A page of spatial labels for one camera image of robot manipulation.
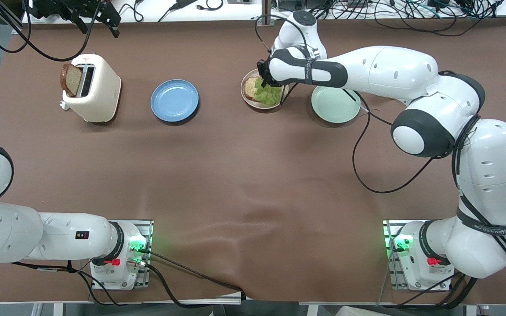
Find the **bread slice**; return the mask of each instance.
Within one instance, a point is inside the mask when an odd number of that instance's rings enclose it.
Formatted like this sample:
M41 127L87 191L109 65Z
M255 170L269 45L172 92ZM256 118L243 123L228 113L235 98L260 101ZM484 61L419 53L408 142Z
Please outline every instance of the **bread slice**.
M255 100L255 93L257 92L257 88L255 88L255 81L257 81L257 78L260 77L255 76L247 78L245 86L243 86L243 94L245 94L245 98L255 102L259 102L258 100Z
M60 73L60 85L70 97L77 96L83 72L72 64L64 64Z

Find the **mint green plate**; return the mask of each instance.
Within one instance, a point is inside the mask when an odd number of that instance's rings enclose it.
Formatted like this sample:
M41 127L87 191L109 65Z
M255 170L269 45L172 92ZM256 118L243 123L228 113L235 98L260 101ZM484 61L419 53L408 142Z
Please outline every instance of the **mint green plate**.
M357 116L360 110L360 98L352 91L357 102L339 88L317 86L311 94L311 107L323 120L335 124L348 122Z

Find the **table surface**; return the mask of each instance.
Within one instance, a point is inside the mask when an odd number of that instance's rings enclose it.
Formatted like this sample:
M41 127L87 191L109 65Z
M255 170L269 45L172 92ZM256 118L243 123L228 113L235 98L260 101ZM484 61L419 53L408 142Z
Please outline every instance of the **table surface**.
M209 0L209 4L211 6L217 6L219 4L219 0ZM112 0L111 1L114 7L117 10L124 4L130 4L133 6L134 0ZM482 0L484 5L488 6L487 0ZM206 0L198 0L194 4L186 6L180 10L176 10L170 12L165 16L162 20L163 22L188 22L188 21L219 21L219 20L250 20L251 18L255 18L261 15L261 3L262 0L251 0L251 4L227 4L227 1L224 3L222 8L216 11L206 11L206 10L198 10L195 8L195 5L201 4L202 6L206 6ZM141 4L138 5L137 11L143 15L143 22L156 22L159 20L161 16L166 12L170 6L174 4L173 1L158 1L158 0L144 0ZM396 8L401 9L406 5L406 0L394 0L394 5ZM454 0L451 0L452 6L458 6ZM338 10L343 10L345 7L343 2L337 2L334 8ZM458 8L452 7L454 14L459 16L462 11ZM434 14L425 7L419 7L420 14L422 14L426 18L431 18ZM506 0L498 6L495 10L497 16L506 16ZM273 10L272 14L277 16L287 17L289 12L279 12L278 10ZM440 10L437 13L442 18L449 18L448 14L451 14L448 9ZM356 9L355 14L341 14L340 11L330 10L329 15L326 17L331 20L334 18L346 19L346 18L400 18L400 14L396 13L393 9L380 5L378 2L374 2L372 4L368 4L365 8ZM134 14L132 9L125 7L120 12L121 24L122 23L131 23L136 22L134 18ZM405 14L402 13L402 18L407 18ZM86 23L91 21L91 18L83 18ZM23 22L27 22L26 16L22 18ZM33 24L71 24L68 20L62 20L58 15L52 15L48 18L32 18Z
M431 28L440 23L420 22ZM454 32L470 23L458 22ZM454 216L458 194L450 160L433 162L393 194L365 190L350 162L365 118L326 126L311 112L312 86L298 86L271 113L243 102L243 76L267 56L251 24L128 24L117 39L97 27L87 52L103 56L123 81L117 116L104 125L60 108L60 63L30 49L6 54L0 146L12 156L15 174L2 201L40 212L153 219L153 250L236 284L250 298L376 302L387 264L382 220ZM33 38L54 56L77 50L83 40L76 29L43 28ZM271 42L278 30L261 34ZM329 56L378 44L431 54L440 69L481 82L487 91L482 116L506 122L506 19L485 20L456 38L363 20L323 21L319 34ZM18 44L15 37L10 47ZM149 107L153 90L174 78L192 82L200 94L197 115L182 126L159 122ZM376 96L367 101L390 121L404 108ZM389 126L375 120L357 155L360 175L379 190L405 182L425 162L400 152ZM231 292L157 265L179 298ZM155 278L147 289L113 295L120 302L167 299ZM382 301L410 296L387 287ZM418 302L442 297L427 294ZM0 264L0 302L87 299L77 276ZM506 304L506 268L479 280L466 302Z

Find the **blue plate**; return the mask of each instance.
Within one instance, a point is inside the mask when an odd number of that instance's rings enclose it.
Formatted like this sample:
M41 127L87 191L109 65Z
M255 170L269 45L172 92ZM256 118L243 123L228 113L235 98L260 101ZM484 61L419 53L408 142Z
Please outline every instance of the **blue plate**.
M151 110L166 122L180 122L199 105L199 92L188 81L173 79L159 85L151 95Z

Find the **green lettuce leaf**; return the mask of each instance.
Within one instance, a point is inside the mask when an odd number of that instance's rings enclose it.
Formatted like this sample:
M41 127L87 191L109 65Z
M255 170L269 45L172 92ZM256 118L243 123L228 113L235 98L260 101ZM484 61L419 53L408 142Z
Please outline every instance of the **green lettuce leaf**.
M281 86L269 86L268 84L263 88L261 84L263 83L263 78L259 77L255 81L255 88L257 92L255 92L255 100L267 105L275 105L281 102Z

